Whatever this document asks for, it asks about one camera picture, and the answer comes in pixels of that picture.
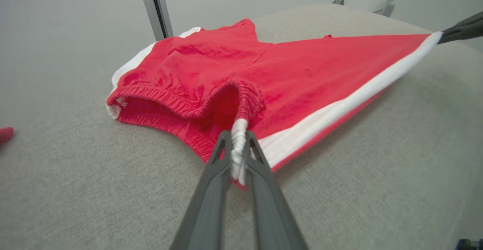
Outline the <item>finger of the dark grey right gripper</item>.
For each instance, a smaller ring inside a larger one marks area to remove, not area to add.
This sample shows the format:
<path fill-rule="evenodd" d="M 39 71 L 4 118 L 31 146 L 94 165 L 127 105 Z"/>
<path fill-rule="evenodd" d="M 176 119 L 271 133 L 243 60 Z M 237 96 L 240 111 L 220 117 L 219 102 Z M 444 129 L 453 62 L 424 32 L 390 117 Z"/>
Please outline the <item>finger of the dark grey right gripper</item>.
<path fill-rule="evenodd" d="M 461 20 L 452 27 L 447 28 L 443 32 L 482 32 L 483 28 L 483 12 L 479 12 L 469 18 Z"/>
<path fill-rule="evenodd" d="M 438 44 L 448 43 L 458 40 L 468 40 L 473 38 L 478 38 L 483 36 L 483 27 L 462 27 L 455 26 L 450 27 L 443 31 L 443 34 L 438 42 Z"/>

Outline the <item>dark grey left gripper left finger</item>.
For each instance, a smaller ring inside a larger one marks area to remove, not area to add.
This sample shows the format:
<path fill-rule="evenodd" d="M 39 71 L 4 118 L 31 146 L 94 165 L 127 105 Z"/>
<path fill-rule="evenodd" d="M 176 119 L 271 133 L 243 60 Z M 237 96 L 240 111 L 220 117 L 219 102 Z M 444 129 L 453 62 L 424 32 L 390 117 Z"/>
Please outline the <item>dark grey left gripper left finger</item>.
<path fill-rule="evenodd" d="M 231 132 L 223 131 L 192 196 L 171 250 L 222 250 L 226 192 L 231 184 Z"/>

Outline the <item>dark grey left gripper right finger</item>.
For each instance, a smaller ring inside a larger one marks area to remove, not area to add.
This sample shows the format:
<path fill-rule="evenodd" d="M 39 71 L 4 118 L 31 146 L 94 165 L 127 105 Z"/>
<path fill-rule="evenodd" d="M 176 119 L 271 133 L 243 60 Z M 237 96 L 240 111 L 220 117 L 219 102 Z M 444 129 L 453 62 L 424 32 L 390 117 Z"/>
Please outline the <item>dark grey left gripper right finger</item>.
<path fill-rule="evenodd" d="M 243 149 L 245 183 L 252 193 L 257 250 L 307 250 L 308 245 L 252 131 Z"/>

